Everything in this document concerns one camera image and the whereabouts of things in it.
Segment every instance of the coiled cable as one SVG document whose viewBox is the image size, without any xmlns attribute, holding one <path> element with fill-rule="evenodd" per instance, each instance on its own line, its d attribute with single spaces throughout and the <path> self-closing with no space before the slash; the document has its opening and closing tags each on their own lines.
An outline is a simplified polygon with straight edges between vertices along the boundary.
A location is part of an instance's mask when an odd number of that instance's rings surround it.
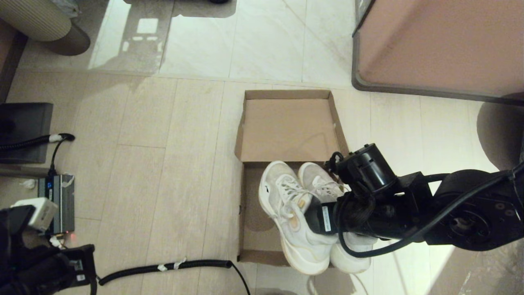
<svg viewBox="0 0 524 295">
<path fill-rule="evenodd" d="M 37 138 L 33 138 L 30 140 L 17 142 L 17 143 L 10 143 L 10 144 L 2 144 L 0 145 L 0 151 L 12 151 L 12 150 L 20 150 L 24 149 L 30 146 L 35 145 L 41 145 L 44 143 L 50 143 L 50 142 L 56 142 L 60 140 L 74 140 L 74 135 L 69 133 L 60 133 L 60 134 L 49 134 L 49 135 L 43 135 Z"/>
<path fill-rule="evenodd" d="M 247 286 L 246 280 L 244 279 L 244 277 L 242 276 L 238 268 L 236 268 L 234 263 L 231 262 L 230 260 L 205 259 L 205 260 L 193 260 L 193 261 L 185 261 L 185 262 L 172 262 L 172 263 L 168 263 L 164 265 L 150 265 L 150 266 L 135 267 L 135 268 L 117 271 L 110 275 L 107 275 L 104 278 L 99 280 L 99 285 L 103 286 L 112 280 L 116 280 L 122 277 L 132 276 L 132 275 L 139 275 L 141 273 L 176 270 L 176 269 L 193 268 L 193 267 L 221 267 L 221 268 L 233 267 L 236 270 L 237 274 L 242 279 L 242 283 L 244 283 L 244 287 L 246 288 L 247 294 L 251 295 L 249 291 L 249 287 Z"/>
</svg>

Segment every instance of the tile floor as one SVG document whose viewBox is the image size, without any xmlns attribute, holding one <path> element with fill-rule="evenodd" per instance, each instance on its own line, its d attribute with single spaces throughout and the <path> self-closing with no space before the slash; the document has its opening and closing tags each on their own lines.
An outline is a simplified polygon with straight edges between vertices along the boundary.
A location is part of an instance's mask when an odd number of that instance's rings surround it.
<svg viewBox="0 0 524 295">
<path fill-rule="evenodd" d="M 350 1 L 128 2 L 80 1 L 83 14 L 75 21 L 92 36 L 91 49 L 62 57 L 30 42 L 8 97 L 52 102 L 51 132 L 77 136 L 57 156 L 59 170 L 77 177 L 77 230 L 67 244 L 96 244 L 101 276 L 183 257 L 236 258 L 241 165 L 233 149 L 245 90 L 332 89 L 350 148 L 377 143 L 399 175 L 496 170 L 476 135 L 482 103 L 350 86 Z M 35 194 L 18 182 L 0 177 L 0 205 Z M 239 268 L 257 295 L 447 295 L 466 293 L 461 287 L 478 255 L 416 244 L 351 276 Z M 243 293 L 235 272 L 216 269 L 135 276 L 99 288 Z"/>
<path fill-rule="evenodd" d="M 79 2 L 74 21 L 91 36 L 90 50 L 56 56 L 30 41 L 21 69 L 351 84 L 352 1 Z"/>
</svg>

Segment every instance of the label sticker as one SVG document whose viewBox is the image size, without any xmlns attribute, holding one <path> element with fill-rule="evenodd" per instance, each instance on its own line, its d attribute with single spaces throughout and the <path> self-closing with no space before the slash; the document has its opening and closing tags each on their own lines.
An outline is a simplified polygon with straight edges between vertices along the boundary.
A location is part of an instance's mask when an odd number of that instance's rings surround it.
<svg viewBox="0 0 524 295">
<path fill-rule="evenodd" d="M 75 271 L 84 270 L 81 260 L 71 260 L 70 264 L 74 267 Z"/>
<path fill-rule="evenodd" d="M 324 229 L 326 233 L 331 231 L 331 223 L 329 222 L 329 210 L 327 206 L 322 207 L 322 215 L 324 216 Z"/>
</svg>

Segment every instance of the box lid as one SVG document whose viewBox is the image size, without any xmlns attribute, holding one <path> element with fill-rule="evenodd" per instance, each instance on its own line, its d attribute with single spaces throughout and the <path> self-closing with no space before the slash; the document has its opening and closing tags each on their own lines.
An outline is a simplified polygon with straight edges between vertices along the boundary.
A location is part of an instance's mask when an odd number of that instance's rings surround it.
<svg viewBox="0 0 524 295">
<path fill-rule="evenodd" d="M 242 162 L 323 162 L 347 150 L 337 129 L 329 90 L 246 91 L 235 154 Z"/>
</svg>

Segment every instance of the wire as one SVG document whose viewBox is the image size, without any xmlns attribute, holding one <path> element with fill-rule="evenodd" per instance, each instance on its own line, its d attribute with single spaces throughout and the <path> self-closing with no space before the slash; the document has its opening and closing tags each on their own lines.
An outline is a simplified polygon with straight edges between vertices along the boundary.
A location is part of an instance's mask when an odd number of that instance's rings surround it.
<svg viewBox="0 0 524 295">
<path fill-rule="evenodd" d="M 207 259 L 207 260 L 193 260 L 193 261 L 185 261 L 182 263 L 168 263 L 161 265 L 162 267 L 165 267 L 165 270 L 176 270 L 176 269 L 184 269 L 184 268 L 193 268 L 193 267 L 221 267 L 221 268 L 231 268 L 233 267 L 237 274 L 242 279 L 242 283 L 244 283 L 244 287 L 246 288 L 247 295 L 251 295 L 251 292 L 249 291 L 249 287 L 247 286 L 246 280 L 244 279 L 244 276 L 240 273 L 238 268 L 236 268 L 235 264 L 231 262 L 230 260 L 213 260 L 213 259 Z M 142 266 L 142 267 L 135 267 L 130 269 L 124 269 L 117 272 L 114 272 L 110 275 L 105 276 L 104 278 L 100 279 L 98 276 L 98 283 L 100 286 L 103 286 L 107 284 L 108 282 L 112 280 L 116 280 L 118 278 L 132 276 L 132 275 L 138 275 L 141 273 L 148 273 L 148 272 L 159 272 L 163 271 L 160 270 L 158 265 L 150 265 L 150 266 Z"/>
<path fill-rule="evenodd" d="M 409 245 L 410 243 L 418 240 L 420 237 L 422 237 L 424 234 L 426 234 L 433 226 L 435 226 L 436 224 L 438 224 L 442 219 L 444 219 L 444 217 L 446 217 L 449 213 L 451 213 L 451 211 L 455 210 L 457 207 L 459 207 L 460 205 L 462 205 L 465 201 L 467 201 L 469 198 L 473 197 L 474 195 L 476 194 L 479 194 L 483 191 L 485 191 L 486 189 L 502 182 L 503 180 L 505 180 L 506 178 L 508 177 L 513 177 L 514 175 L 522 172 L 522 170 L 524 170 L 524 162 L 520 163 L 519 165 L 517 165 L 515 168 L 513 168 L 512 170 L 498 176 L 498 177 L 494 177 L 492 178 L 491 180 L 475 187 L 474 189 L 470 190 L 469 192 L 466 192 L 466 193 L 463 193 L 462 195 L 460 195 L 456 200 L 454 200 L 452 203 L 450 203 L 446 208 L 442 209 L 437 215 L 435 215 L 435 217 L 429 221 L 426 225 L 424 225 L 423 227 L 421 227 L 419 230 L 417 230 L 416 232 L 414 232 L 412 235 L 394 243 L 394 244 L 391 244 L 391 245 L 388 245 L 386 247 L 383 247 L 383 248 L 380 248 L 380 249 L 376 249 L 376 250 L 371 250 L 371 251 L 365 251 L 365 252 L 356 252 L 356 251 L 353 251 L 351 249 L 349 249 L 349 247 L 347 246 L 345 240 L 344 240 L 344 236 L 343 236 L 343 233 L 342 233 L 342 229 L 341 229 L 341 220 L 342 220 L 342 214 L 339 214 L 338 215 L 338 218 L 337 218 L 337 223 L 339 225 L 339 229 L 338 229 L 338 233 L 339 233 L 339 239 L 340 239 L 340 244 L 342 245 L 342 248 L 351 256 L 354 256 L 354 257 L 357 257 L 357 258 L 367 258 L 367 257 L 374 257 L 374 256 L 379 256 L 379 255 L 384 255 L 384 254 L 387 254 L 387 253 L 390 253 L 390 252 L 393 252 L 395 250 L 398 250 L 402 247 L 405 247 L 407 245 Z"/>
<path fill-rule="evenodd" d="M 240 273 L 240 271 L 238 270 L 238 268 L 236 268 L 235 264 L 234 263 L 231 263 L 231 266 L 236 270 L 236 273 L 240 276 L 240 278 L 242 279 L 242 283 L 244 283 L 244 287 L 246 288 L 246 292 L 247 292 L 247 295 L 251 295 L 251 292 L 249 291 L 249 287 L 247 286 L 247 283 L 246 283 L 246 280 L 244 279 L 244 276 L 242 276 L 242 274 Z"/>
<path fill-rule="evenodd" d="M 57 146 L 54 147 L 53 157 L 51 158 L 51 166 L 49 167 L 49 172 L 47 173 L 48 176 L 55 176 L 57 174 L 56 169 L 54 168 L 54 158 L 57 155 L 58 148 L 62 144 L 62 142 L 66 141 L 66 139 L 62 139 L 58 142 Z"/>
<path fill-rule="evenodd" d="M 30 140 L 12 143 L 12 144 L 2 144 L 0 145 L 0 151 L 12 151 L 12 150 L 19 150 L 24 149 L 33 145 L 40 145 L 44 143 L 49 143 L 49 137 L 50 135 L 44 135 L 37 138 L 33 138 Z"/>
<path fill-rule="evenodd" d="M 435 181 L 443 181 L 449 173 L 433 174 L 424 176 L 424 181 L 430 183 Z"/>
</svg>

